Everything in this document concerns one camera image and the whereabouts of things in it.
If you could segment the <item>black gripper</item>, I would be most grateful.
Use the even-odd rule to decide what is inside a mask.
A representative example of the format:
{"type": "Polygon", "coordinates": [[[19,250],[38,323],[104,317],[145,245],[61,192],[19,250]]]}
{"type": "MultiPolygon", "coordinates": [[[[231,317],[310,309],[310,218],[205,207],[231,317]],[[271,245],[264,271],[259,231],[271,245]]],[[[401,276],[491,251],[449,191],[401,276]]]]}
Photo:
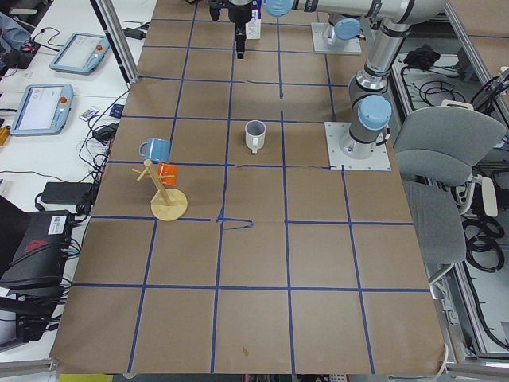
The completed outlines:
{"type": "Polygon", "coordinates": [[[246,24],[251,20],[252,4],[248,0],[209,1],[209,13],[213,21],[219,20],[221,9],[227,9],[230,22],[235,24],[235,51],[238,59],[244,58],[246,24]]]}

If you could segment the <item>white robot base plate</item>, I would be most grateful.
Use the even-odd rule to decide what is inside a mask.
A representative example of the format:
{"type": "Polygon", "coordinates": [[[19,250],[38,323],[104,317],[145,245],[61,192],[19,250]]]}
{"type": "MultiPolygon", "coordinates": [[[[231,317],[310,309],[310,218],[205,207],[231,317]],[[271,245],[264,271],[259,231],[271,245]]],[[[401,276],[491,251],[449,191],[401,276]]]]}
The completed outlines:
{"type": "Polygon", "coordinates": [[[357,142],[350,123],[324,124],[329,166],[333,170],[391,171],[383,132],[371,143],[357,142]]]}

